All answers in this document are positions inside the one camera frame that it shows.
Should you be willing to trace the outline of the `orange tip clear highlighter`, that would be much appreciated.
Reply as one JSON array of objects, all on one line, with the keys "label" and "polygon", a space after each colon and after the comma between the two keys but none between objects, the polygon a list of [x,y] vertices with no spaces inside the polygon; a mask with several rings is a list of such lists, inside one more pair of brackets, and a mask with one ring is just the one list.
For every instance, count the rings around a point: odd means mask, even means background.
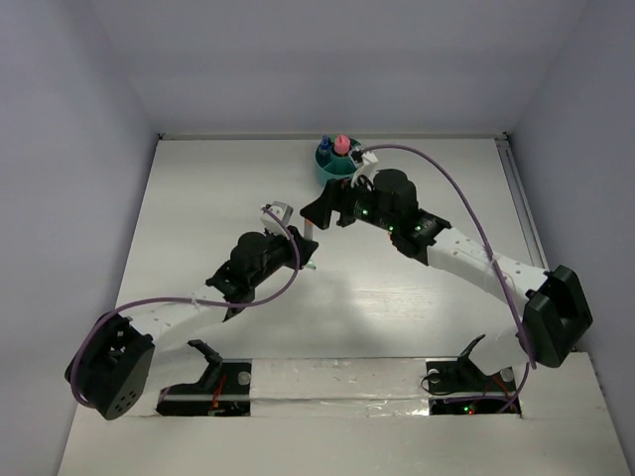
[{"label": "orange tip clear highlighter", "polygon": [[314,229],[314,225],[310,221],[306,220],[304,223],[304,238],[307,241],[314,240]]}]

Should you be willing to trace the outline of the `blue cap white pen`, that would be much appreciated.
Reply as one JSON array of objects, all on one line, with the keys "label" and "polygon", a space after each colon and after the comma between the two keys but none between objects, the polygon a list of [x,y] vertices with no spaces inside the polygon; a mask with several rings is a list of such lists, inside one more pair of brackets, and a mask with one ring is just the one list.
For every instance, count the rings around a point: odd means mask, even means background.
[{"label": "blue cap white pen", "polygon": [[323,135],[318,145],[318,153],[322,157],[328,157],[330,154],[330,147],[331,147],[330,137],[328,135]]}]

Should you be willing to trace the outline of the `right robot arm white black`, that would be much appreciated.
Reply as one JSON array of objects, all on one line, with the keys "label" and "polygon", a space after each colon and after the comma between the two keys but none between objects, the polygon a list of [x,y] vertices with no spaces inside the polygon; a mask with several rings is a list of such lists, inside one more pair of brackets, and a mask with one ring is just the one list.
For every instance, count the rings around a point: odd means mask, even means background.
[{"label": "right robot arm white black", "polygon": [[331,179],[301,215],[321,230],[356,221],[387,231],[404,256],[447,272],[510,305],[514,323],[495,338],[478,336],[461,353],[458,380],[478,389],[507,367],[538,363],[558,368],[592,324],[577,274],[545,270],[494,253],[418,204],[406,174],[388,169],[373,179]]}]

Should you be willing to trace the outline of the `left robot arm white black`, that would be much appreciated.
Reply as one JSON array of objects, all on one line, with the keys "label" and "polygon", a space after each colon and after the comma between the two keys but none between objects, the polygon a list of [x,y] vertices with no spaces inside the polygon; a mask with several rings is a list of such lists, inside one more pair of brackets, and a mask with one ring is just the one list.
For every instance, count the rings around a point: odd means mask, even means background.
[{"label": "left robot arm white black", "polygon": [[65,370],[73,397],[106,420],[122,417],[145,393],[175,384],[170,354],[182,345],[205,357],[188,363],[188,383],[200,392],[213,389],[219,356],[193,334],[279,298],[289,283],[268,297],[257,298],[256,290],[284,268],[298,275],[317,249],[311,223],[303,230],[269,223],[241,235],[229,259],[191,296],[140,299],[105,312]]}]

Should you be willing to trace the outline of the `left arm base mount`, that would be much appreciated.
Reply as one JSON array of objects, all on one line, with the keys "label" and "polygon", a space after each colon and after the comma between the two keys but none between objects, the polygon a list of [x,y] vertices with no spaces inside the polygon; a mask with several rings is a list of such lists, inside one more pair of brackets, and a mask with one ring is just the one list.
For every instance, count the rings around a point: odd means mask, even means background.
[{"label": "left arm base mount", "polygon": [[249,417],[251,360],[224,360],[200,339],[188,346],[198,351],[206,367],[197,381],[163,389],[156,412],[162,417]]}]

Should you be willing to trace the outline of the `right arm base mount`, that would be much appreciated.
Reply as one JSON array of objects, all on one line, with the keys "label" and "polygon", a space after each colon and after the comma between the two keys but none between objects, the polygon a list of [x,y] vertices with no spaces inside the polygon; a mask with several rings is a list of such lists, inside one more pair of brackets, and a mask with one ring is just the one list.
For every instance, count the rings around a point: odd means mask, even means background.
[{"label": "right arm base mount", "polygon": [[454,360],[426,363],[420,387],[431,398],[433,416],[521,414],[514,370],[507,367],[485,375],[470,360],[471,352],[484,337],[482,334],[473,339]]}]

